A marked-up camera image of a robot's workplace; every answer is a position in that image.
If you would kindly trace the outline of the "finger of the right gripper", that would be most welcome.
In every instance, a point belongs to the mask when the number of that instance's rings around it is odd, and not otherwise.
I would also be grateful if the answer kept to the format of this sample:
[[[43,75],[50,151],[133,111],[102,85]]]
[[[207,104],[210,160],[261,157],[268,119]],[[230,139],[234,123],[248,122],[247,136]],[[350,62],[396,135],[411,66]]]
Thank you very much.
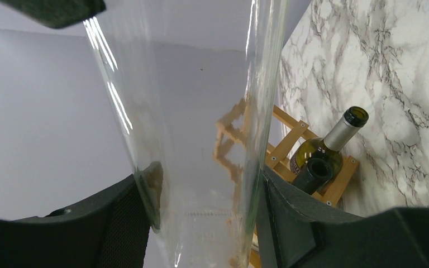
[[[73,26],[106,10],[104,0],[0,0],[0,3],[51,29]]]

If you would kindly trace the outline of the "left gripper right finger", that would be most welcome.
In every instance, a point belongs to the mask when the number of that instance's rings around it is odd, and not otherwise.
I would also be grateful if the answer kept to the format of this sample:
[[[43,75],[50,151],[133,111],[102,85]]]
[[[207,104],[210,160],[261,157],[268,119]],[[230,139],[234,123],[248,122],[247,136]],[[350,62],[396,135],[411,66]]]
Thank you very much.
[[[269,167],[260,182],[262,267],[429,267],[429,208],[363,218],[320,202]]]

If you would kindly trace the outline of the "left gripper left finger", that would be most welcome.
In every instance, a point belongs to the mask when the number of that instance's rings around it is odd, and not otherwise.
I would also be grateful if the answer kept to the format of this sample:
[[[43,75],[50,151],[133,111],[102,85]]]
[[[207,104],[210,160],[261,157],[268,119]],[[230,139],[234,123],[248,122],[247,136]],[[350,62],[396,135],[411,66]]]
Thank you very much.
[[[0,220],[0,267],[143,267],[149,229],[128,176],[47,216]]]

